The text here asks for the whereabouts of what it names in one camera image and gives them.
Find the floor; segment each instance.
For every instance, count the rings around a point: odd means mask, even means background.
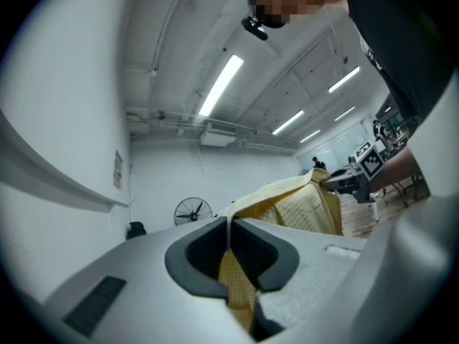
[[[400,183],[406,188],[411,184],[411,180],[408,178]],[[386,192],[385,197],[382,197],[382,190],[379,191],[379,196],[376,197],[379,213],[378,223],[396,220],[407,210],[403,204],[402,197],[393,186],[387,187]],[[417,191],[417,200],[414,200],[414,188],[407,189],[408,207],[424,203],[428,195],[427,187],[420,186]],[[358,204],[354,197],[348,194],[338,196],[341,199],[341,220],[344,236],[368,238],[374,226],[377,225],[374,220],[372,205]]]

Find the wall fan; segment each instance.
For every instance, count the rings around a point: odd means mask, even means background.
[[[190,223],[212,218],[212,210],[209,204],[200,198],[187,198],[175,209],[175,225]]]

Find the fabric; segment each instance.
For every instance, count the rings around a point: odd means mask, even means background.
[[[287,178],[264,186],[219,213],[233,218],[254,218],[303,231],[342,235],[339,198],[323,190],[319,183],[330,173],[315,168],[304,176]],[[228,308],[249,330],[256,289],[251,285],[229,251],[220,264],[219,281],[228,287]]]
[[[361,46],[404,118],[425,118],[453,73],[445,41],[415,0],[347,0]]]

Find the ceiling pipe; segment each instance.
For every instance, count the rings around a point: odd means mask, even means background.
[[[141,67],[123,67],[124,72],[151,72],[151,69],[142,69]]]
[[[338,49],[338,53],[341,56],[341,58],[343,59],[343,63],[347,64],[348,58],[344,57],[343,50],[341,48],[341,45],[339,44],[338,36],[336,35],[336,32],[335,32],[335,27],[333,26],[333,22],[331,21],[330,17],[328,16],[326,7],[323,7],[322,10],[323,10],[323,15],[325,16],[325,18],[328,21],[328,24],[330,24],[331,32],[333,33],[333,36],[335,37],[336,48]]]
[[[165,33],[166,30],[171,22],[172,14],[174,13],[174,10],[179,3],[179,0],[174,0],[169,7],[169,10],[167,11],[166,18],[164,19],[163,26],[161,28],[161,33],[159,34],[159,39],[158,39],[158,44],[156,45],[155,49],[155,55],[153,56],[153,64],[151,65],[151,70],[149,72],[151,73],[151,80],[150,80],[150,87],[148,89],[148,98],[147,101],[151,99],[151,95],[153,94],[153,86],[154,86],[154,81],[156,78],[156,75],[158,74],[158,69],[159,69],[159,52],[161,50],[161,46],[164,41]]]
[[[155,128],[154,130],[168,130],[167,128]],[[192,138],[186,138],[186,139],[198,139],[199,138],[199,133],[201,132],[200,129],[191,129],[191,128],[187,128],[187,129],[184,129],[184,131],[193,131],[194,133],[192,134]],[[147,140],[147,139],[150,139],[150,138],[162,138],[158,135],[151,135],[150,133],[148,135],[140,135],[140,134],[136,134],[136,135],[131,135],[131,140]]]
[[[189,123],[166,123],[164,125],[163,120],[159,121],[159,127],[160,128],[169,128],[169,129],[192,129],[192,130],[197,130],[197,129],[205,129],[206,125],[192,125]]]
[[[273,145],[266,145],[261,143],[248,143],[244,140],[236,140],[239,143],[240,148],[250,148],[250,149],[258,149],[260,151],[277,151],[283,153],[294,153],[296,149],[289,149],[289,148],[281,148]]]
[[[201,115],[191,115],[191,114],[186,115],[186,114],[180,113],[180,112],[163,111],[163,110],[157,110],[157,109],[154,109],[154,108],[144,108],[144,107],[128,107],[128,108],[126,108],[126,112],[139,111],[139,110],[149,110],[150,112],[158,112],[158,113],[164,113],[164,114],[170,114],[170,115],[189,116],[189,117],[192,117],[192,118],[200,118],[202,120],[214,121],[216,123],[224,123],[226,125],[235,126],[236,128],[243,128],[243,129],[251,130],[251,131],[253,131],[255,133],[255,135],[258,134],[258,133],[261,133],[261,134],[268,134],[268,135],[274,136],[272,132],[258,130],[258,129],[255,129],[255,128],[251,128],[250,126],[239,125],[237,123],[230,123],[228,121],[218,120],[216,118],[209,118],[209,117],[205,117],[205,116],[201,116]],[[152,123],[154,121],[156,121],[156,120],[139,120],[138,122]],[[291,142],[294,142],[294,143],[298,143],[298,141],[296,141],[296,140],[292,140],[290,138],[284,138],[284,137],[279,136],[279,135],[276,135],[275,137],[279,138],[279,139],[283,139],[283,140],[288,140],[288,141],[291,141]]]

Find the ceiling light fixture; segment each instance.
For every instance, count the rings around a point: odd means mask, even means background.
[[[343,113],[342,115],[338,116],[337,118],[335,118],[335,121],[338,121],[340,118],[342,118],[343,116],[346,116],[348,113],[350,113],[356,106],[353,106],[351,108],[349,108],[345,113]]]
[[[204,101],[201,110],[199,111],[200,115],[209,116],[210,112],[212,111],[212,108],[214,108],[215,106],[215,103],[217,103],[224,89],[231,82],[231,79],[235,76],[236,72],[239,70],[243,63],[244,60],[236,56],[235,54],[231,56],[228,63],[220,73],[220,76],[218,77],[214,86],[207,95],[207,98]]]
[[[297,113],[295,116],[293,116],[290,120],[288,120],[286,123],[281,125],[279,128],[273,131],[273,135],[276,135],[280,133],[283,129],[285,129],[287,126],[289,126],[293,121],[295,121],[297,118],[299,118],[302,114],[304,113],[303,110],[301,110],[299,113]]]
[[[312,134],[306,136],[300,143],[307,141],[311,136],[314,136],[316,133],[320,133],[320,130],[314,131]]]
[[[333,84],[331,87],[329,87],[328,93],[332,93],[336,88],[342,86],[345,82],[351,79],[359,71],[360,71],[360,66],[356,67],[354,70],[348,73],[348,75],[346,75],[343,79],[339,80],[336,84]]]
[[[325,146],[327,144],[328,144],[328,141],[325,144],[322,144],[321,146],[319,146],[317,149],[320,149],[320,148],[322,148],[323,146]]]
[[[346,134],[346,133],[347,133],[347,131],[344,131],[344,133],[342,133],[342,134],[336,136],[336,138],[340,138],[341,136],[343,136],[343,135]]]

